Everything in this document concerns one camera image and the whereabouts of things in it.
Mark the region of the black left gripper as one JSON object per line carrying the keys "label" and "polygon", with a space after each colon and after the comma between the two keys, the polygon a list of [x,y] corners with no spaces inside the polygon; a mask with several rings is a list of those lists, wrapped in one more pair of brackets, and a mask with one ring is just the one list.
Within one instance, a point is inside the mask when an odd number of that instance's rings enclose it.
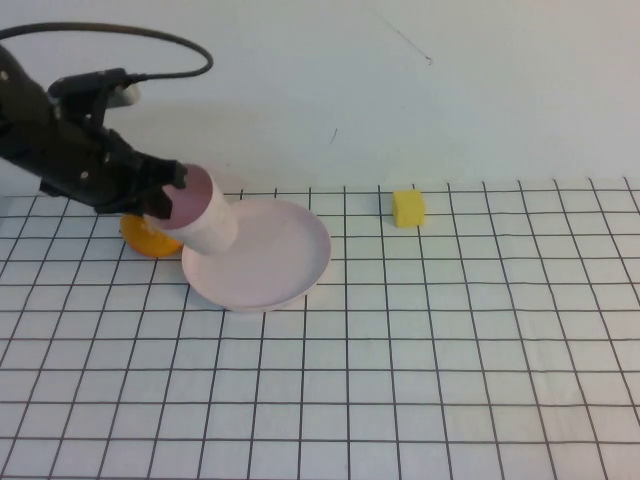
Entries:
{"label": "black left gripper", "polygon": [[40,180],[40,190],[92,207],[98,213],[129,213],[160,220],[173,202],[163,186],[186,187],[188,168],[136,151],[112,130],[89,133],[41,112],[1,109],[1,158]]}

